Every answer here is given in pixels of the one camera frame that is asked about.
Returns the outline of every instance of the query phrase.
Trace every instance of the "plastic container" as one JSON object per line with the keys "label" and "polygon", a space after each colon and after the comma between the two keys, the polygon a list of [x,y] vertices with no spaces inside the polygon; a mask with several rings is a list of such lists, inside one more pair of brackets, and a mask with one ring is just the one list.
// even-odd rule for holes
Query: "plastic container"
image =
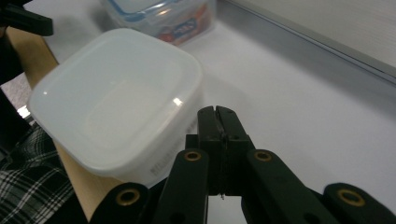
{"label": "plastic container", "polygon": [[216,18],[216,0],[100,0],[120,26],[179,45]]}
{"label": "plastic container", "polygon": [[169,172],[196,124],[201,65],[131,29],[93,40],[46,75],[29,109],[88,171],[148,187]]}

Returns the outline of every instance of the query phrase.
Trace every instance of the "container lid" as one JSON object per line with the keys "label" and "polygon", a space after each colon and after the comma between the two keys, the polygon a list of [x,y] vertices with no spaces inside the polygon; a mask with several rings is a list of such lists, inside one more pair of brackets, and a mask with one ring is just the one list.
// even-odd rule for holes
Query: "container lid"
{"label": "container lid", "polygon": [[202,68],[190,54],[131,29],[100,35],[46,75],[29,109],[82,166],[117,175],[149,163],[177,112],[191,104]]}
{"label": "container lid", "polygon": [[146,18],[146,15],[150,13],[150,11],[156,10],[158,7],[162,7],[168,2],[173,1],[174,0],[108,0],[117,13],[129,22],[141,21]]}

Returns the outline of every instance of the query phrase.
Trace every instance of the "white table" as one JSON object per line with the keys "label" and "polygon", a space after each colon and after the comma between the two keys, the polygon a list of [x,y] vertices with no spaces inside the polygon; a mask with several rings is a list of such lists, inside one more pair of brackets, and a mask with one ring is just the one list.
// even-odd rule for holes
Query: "white table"
{"label": "white table", "polygon": [[231,0],[396,83],[394,0]]}
{"label": "white table", "polygon": [[[53,18],[59,63],[114,24],[97,0],[35,0]],[[257,148],[311,189],[356,185],[396,213],[396,88],[228,2],[214,29],[183,45],[205,69],[205,104],[233,109]],[[239,199],[211,197],[208,223],[244,223]]]}

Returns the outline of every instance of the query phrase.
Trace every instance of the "black metal bracket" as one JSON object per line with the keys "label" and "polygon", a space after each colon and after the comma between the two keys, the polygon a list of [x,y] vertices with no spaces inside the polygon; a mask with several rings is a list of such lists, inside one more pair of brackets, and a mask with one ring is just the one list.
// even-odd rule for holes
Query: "black metal bracket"
{"label": "black metal bracket", "polygon": [[2,1],[0,4],[0,27],[11,26],[36,35],[53,35],[52,19],[23,8],[23,5],[30,1]]}
{"label": "black metal bracket", "polygon": [[396,223],[388,208],[354,186],[329,185],[323,195],[308,189],[274,152],[255,149],[236,114],[221,106],[198,112],[198,134],[186,136],[167,180],[142,189],[150,206],[115,204],[123,188],[138,190],[129,185],[113,189],[91,223],[205,224],[207,197],[218,194],[241,196],[248,224]]}

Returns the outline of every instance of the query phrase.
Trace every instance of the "container label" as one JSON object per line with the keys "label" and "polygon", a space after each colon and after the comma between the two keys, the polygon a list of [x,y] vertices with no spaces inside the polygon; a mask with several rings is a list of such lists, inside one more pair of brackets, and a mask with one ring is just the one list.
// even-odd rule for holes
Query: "container label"
{"label": "container label", "polygon": [[197,20],[194,18],[191,18],[191,19],[181,23],[177,27],[175,27],[175,30],[173,31],[173,37],[175,39],[177,39],[183,35],[190,33],[191,31],[195,30],[196,28],[197,28]]}

